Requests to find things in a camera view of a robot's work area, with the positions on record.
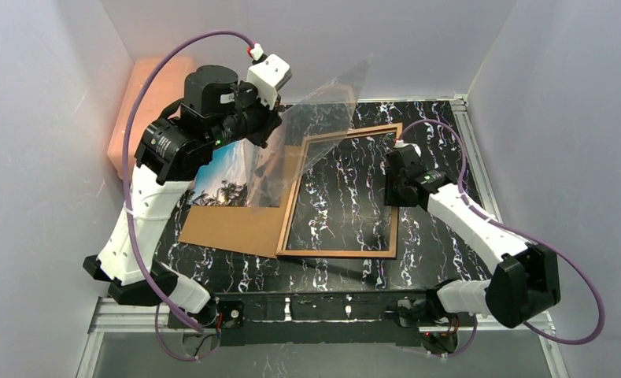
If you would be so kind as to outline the wooden picture frame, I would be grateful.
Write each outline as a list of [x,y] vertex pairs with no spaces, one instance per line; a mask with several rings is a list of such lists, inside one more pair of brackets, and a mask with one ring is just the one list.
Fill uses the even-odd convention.
[[384,161],[401,131],[385,124],[303,138],[277,257],[396,257],[398,209],[384,203]]

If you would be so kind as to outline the beach landscape photo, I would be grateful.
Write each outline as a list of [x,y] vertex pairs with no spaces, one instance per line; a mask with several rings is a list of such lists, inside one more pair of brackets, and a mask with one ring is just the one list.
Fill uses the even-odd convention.
[[189,203],[199,206],[277,207],[283,184],[283,148],[242,140],[220,148],[199,169]]

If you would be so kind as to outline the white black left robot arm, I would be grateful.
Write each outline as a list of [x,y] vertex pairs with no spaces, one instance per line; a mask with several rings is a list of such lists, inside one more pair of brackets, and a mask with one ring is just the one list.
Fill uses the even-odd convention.
[[288,65],[272,59],[250,66],[244,80],[229,68],[203,65],[187,75],[182,97],[145,129],[135,152],[130,199],[102,251],[83,261],[90,276],[109,284],[118,303],[166,302],[197,314],[210,302],[199,282],[155,259],[158,240],[176,203],[216,150],[242,139],[266,146],[280,125],[279,90],[290,76]]

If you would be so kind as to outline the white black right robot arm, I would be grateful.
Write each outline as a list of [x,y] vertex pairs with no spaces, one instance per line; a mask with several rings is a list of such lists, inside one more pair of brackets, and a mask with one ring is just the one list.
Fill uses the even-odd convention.
[[502,230],[460,192],[443,171],[427,168],[420,149],[397,140],[386,155],[385,204],[420,207],[454,231],[482,259],[488,280],[445,280],[425,293],[423,314],[435,320],[452,313],[494,317],[514,328],[561,300],[557,256],[549,248]]

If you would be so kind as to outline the clear acrylic sheet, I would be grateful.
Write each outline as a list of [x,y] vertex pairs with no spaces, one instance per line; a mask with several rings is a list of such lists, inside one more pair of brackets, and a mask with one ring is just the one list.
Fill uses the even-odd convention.
[[244,143],[248,206],[278,206],[286,190],[347,136],[370,68],[365,58],[301,101],[284,105],[267,147]]

